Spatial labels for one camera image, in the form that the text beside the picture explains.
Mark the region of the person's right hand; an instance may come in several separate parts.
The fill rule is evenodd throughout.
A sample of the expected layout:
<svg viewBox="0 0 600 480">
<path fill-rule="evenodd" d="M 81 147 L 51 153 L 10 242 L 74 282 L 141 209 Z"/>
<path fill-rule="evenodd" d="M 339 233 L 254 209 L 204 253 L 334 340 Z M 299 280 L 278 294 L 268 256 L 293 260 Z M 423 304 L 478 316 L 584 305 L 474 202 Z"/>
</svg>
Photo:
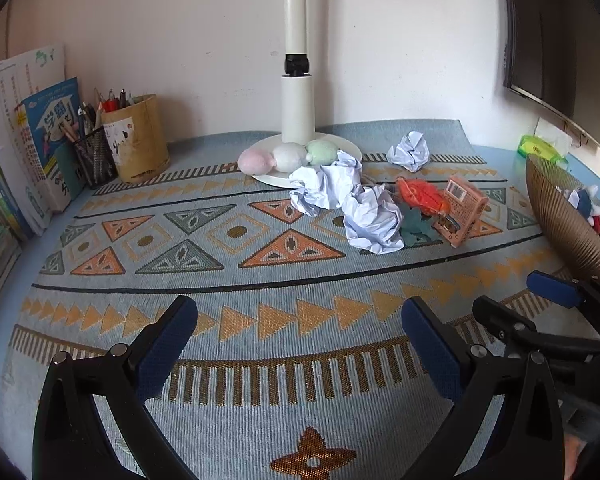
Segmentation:
<svg viewBox="0 0 600 480">
<path fill-rule="evenodd" d="M 565 434 L 565 480 L 570 480 L 576 471 L 579 455 L 583 448 L 583 442 L 573 434 Z"/>
</svg>

